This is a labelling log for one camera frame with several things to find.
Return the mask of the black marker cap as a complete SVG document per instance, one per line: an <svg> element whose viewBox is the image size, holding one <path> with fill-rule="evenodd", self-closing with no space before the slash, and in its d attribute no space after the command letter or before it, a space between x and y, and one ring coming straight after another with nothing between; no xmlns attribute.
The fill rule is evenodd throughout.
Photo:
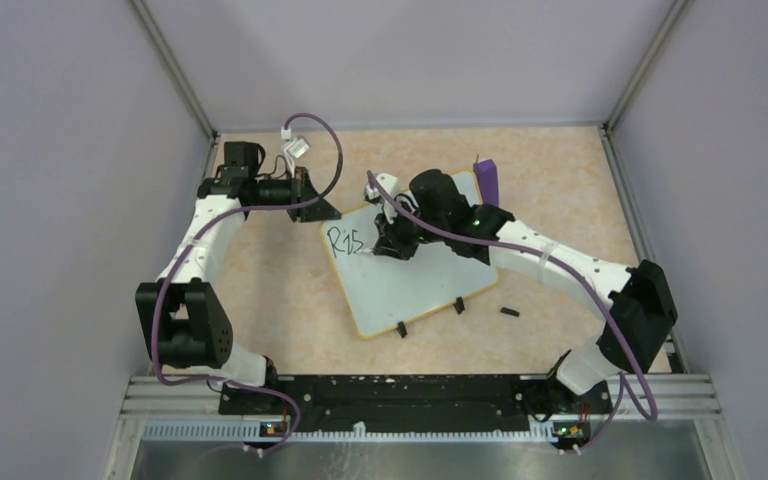
<svg viewBox="0 0 768 480"><path fill-rule="evenodd" d="M508 307L500 308L500 313L504 315L512 316L512 317L519 317L521 315L521 313L518 310L511 309Z"/></svg>

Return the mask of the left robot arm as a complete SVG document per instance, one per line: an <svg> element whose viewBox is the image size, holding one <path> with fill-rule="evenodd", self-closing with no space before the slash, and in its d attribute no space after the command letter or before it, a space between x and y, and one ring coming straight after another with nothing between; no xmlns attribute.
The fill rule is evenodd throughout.
<svg viewBox="0 0 768 480"><path fill-rule="evenodd" d="M135 302L153 366L191 369L212 380L244 385L243 401L257 413L279 404L280 386L268 378L267 357L234 340L214 284L231 241L252 210L278 210L298 223L340 218L313 186L299 159L310 149L303 136L282 145L281 175L262 173L262 145L227 142L224 162L197 190L188 230L157 279L140 284Z"/></svg>

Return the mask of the purple eraser holder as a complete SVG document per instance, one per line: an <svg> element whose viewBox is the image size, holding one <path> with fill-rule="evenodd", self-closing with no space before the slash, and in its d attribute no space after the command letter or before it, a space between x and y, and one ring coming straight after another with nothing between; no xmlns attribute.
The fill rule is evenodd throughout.
<svg viewBox="0 0 768 480"><path fill-rule="evenodd" d="M483 202L485 204L499 206L499 175L495 161L491 158L477 159L473 163L473 174L476 178Z"/></svg>

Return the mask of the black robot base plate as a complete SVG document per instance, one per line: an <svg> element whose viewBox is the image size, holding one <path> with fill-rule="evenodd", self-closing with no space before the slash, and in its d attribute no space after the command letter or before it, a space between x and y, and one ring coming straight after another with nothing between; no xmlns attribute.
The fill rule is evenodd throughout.
<svg viewBox="0 0 768 480"><path fill-rule="evenodd" d="M605 382L576 396L543 375L297 375L267 386L268 393L223 388L219 413L289 421L297 405L300 433L349 431L358 422L372 433L490 433L613 407Z"/></svg>

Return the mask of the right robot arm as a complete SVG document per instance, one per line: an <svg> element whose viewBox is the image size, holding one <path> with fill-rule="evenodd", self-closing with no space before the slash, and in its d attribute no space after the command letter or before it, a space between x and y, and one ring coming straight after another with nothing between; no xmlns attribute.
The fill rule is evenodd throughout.
<svg viewBox="0 0 768 480"><path fill-rule="evenodd" d="M549 404L572 412L598 383L619 373L646 375L673 329L677 307L664 269L643 259L625 265L585 254L527 226L513 213L467 199L452 176L430 169L413 178L398 201L398 180L368 173L367 202L380 212L376 256L412 259L422 245L513 271L591 309L605 325L599 335L564 354L546 385Z"/></svg>

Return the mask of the yellow-framed whiteboard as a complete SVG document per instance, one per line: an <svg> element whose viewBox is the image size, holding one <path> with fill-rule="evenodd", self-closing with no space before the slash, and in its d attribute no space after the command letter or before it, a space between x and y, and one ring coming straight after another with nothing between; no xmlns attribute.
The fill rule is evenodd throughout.
<svg viewBox="0 0 768 480"><path fill-rule="evenodd" d="M374 246L378 213L379 205L363 204L320 227L325 253L361 338L399 330L498 283L495 268L460 257L443 243L420 245L408 261L356 254Z"/></svg>

